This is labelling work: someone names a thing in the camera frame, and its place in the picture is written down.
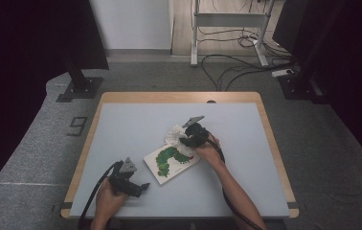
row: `green caterpillar illustration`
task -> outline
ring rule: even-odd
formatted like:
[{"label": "green caterpillar illustration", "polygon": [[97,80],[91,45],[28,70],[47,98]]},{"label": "green caterpillar illustration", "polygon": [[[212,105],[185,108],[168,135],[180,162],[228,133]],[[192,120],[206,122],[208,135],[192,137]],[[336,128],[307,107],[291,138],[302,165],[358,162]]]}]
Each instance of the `green caterpillar illustration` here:
[{"label": "green caterpillar illustration", "polygon": [[174,157],[176,161],[178,161],[181,164],[185,164],[190,162],[190,158],[181,154],[177,148],[174,147],[168,147],[160,153],[158,153],[156,157],[157,167],[159,172],[157,173],[160,176],[167,177],[170,172],[170,164],[168,163],[168,160],[170,158]]}]

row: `book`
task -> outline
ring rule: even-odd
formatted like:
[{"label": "book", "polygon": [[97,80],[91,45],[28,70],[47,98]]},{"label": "book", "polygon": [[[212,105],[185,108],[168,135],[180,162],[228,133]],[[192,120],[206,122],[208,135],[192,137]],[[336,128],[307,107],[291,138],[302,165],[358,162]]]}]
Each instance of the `book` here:
[{"label": "book", "polygon": [[181,154],[172,145],[164,145],[145,156],[145,162],[160,185],[166,183],[182,171],[196,164],[200,157],[194,153],[191,157]]}]

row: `floor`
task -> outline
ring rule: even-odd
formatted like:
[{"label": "floor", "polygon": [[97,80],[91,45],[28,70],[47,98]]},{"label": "floor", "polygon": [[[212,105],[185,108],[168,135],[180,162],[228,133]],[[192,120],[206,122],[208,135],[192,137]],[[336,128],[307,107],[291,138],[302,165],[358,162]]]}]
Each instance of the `floor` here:
[{"label": "floor", "polygon": [[[227,13],[263,13],[267,10],[270,1],[256,0],[201,0],[200,12],[227,12]],[[265,41],[274,48],[280,48],[272,40],[272,36],[277,25],[284,1],[277,0],[274,3],[271,18],[265,33]],[[192,14],[194,9],[194,0],[175,0],[174,7],[174,29],[172,41],[172,54],[175,56],[185,56],[191,53],[192,41]],[[234,30],[232,32],[209,34],[223,31]],[[200,28],[198,31],[198,40],[218,39],[227,40],[241,37],[242,28]],[[245,28],[245,35],[251,32],[256,33],[258,28]],[[250,42],[243,42],[244,45],[251,45]],[[231,41],[214,41],[206,40],[198,43],[198,54],[222,54],[234,56],[255,56],[256,52],[253,48],[242,48],[237,40]]]},{"label": "floor", "polygon": [[[56,103],[70,82],[67,74],[50,80],[47,97],[22,142],[0,172],[0,230],[77,229],[59,210],[79,160],[103,92],[215,91],[201,66],[187,57],[121,55],[108,57],[109,71],[94,100]],[[213,77],[234,62],[206,63]],[[235,72],[224,77],[229,82]],[[300,215],[284,220],[286,229],[362,229],[362,148],[328,104],[288,101],[269,71],[235,80],[230,91],[259,92],[297,199]],[[86,117],[79,136],[71,127]]]}]

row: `gray carpet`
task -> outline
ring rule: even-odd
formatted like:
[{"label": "gray carpet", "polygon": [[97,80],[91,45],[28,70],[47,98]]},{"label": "gray carpet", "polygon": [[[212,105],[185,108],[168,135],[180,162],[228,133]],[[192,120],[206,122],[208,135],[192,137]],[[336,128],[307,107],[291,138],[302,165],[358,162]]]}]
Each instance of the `gray carpet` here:
[{"label": "gray carpet", "polygon": [[[209,63],[216,76],[233,63]],[[50,80],[47,98],[9,162],[0,172],[0,229],[76,229],[59,215],[99,99],[107,91],[214,91],[200,67],[187,62],[112,62],[94,100],[56,103],[70,82]],[[261,94],[300,216],[287,229],[362,229],[362,148],[329,105],[287,101],[269,72],[236,80],[229,91]],[[70,127],[86,117],[85,129]]]}]

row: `white wall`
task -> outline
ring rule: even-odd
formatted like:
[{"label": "white wall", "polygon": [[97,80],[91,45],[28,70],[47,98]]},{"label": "white wall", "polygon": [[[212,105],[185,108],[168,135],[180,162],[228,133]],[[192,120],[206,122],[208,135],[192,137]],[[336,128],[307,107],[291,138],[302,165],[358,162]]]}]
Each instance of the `white wall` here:
[{"label": "white wall", "polygon": [[103,47],[169,50],[172,0],[90,0]]}]

